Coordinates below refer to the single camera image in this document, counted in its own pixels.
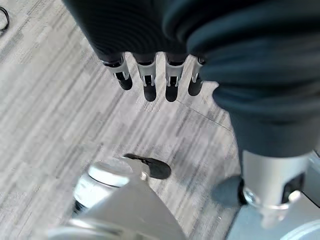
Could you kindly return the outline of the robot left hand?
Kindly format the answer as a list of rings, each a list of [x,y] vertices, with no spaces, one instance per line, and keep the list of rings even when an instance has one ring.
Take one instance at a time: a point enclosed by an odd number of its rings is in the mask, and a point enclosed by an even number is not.
[[[229,113],[243,195],[271,227],[300,196],[320,139],[317,0],[67,0],[98,57],[169,52],[204,59]]]

